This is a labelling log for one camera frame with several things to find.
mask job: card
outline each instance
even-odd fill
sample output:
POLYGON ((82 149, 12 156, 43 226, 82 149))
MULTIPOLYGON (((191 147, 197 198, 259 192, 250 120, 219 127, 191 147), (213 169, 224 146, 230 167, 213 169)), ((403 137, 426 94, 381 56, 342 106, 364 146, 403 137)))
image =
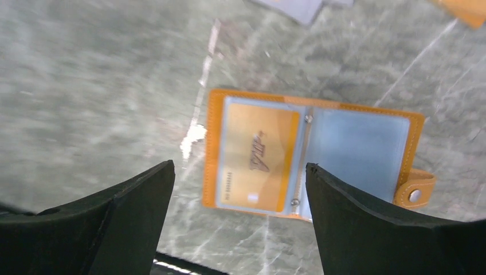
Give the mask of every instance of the card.
POLYGON ((297 111, 231 103, 220 152, 219 204, 281 212, 299 128, 297 111))

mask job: gray marble table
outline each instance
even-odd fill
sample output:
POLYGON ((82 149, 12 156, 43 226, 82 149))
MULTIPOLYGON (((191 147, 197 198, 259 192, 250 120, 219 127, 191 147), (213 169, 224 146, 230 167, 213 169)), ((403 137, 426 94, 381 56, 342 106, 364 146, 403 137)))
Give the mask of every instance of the gray marble table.
POLYGON ((320 274, 311 224, 201 206, 189 127, 211 88, 234 87, 422 112, 414 166, 439 180, 421 212, 486 217, 486 28, 426 0, 327 6, 309 28, 241 0, 4 0, 0 54, 2 201, 40 211, 173 159, 160 251, 320 274))

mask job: orange leather wallet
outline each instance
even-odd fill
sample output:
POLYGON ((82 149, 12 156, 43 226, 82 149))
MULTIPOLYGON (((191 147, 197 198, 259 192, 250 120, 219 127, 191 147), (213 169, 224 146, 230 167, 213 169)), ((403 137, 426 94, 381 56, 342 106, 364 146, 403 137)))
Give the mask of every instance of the orange leather wallet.
POLYGON ((307 163, 408 209, 434 189, 434 175, 411 167, 419 113, 215 89, 207 117, 206 207, 312 221, 307 163))

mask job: wallet strap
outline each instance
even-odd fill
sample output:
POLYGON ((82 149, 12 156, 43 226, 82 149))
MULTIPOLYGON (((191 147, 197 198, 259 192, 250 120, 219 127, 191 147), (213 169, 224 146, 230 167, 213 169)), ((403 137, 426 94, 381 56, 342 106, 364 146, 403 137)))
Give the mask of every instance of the wallet strap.
POLYGON ((436 181, 437 178, 433 174, 412 168, 407 182, 397 189, 394 203, 408 209, 427 205, 436 181))

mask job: card holder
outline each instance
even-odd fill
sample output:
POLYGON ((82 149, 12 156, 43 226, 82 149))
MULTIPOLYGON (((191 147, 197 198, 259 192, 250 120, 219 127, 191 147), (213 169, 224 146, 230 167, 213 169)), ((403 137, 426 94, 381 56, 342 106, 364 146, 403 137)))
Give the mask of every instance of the card holder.
POLYGON ((203 205, 312 221, 309 162, 384 201, 426 205, 435 177, 411 169, 423 123, 418 113, 213 90, 203 205))

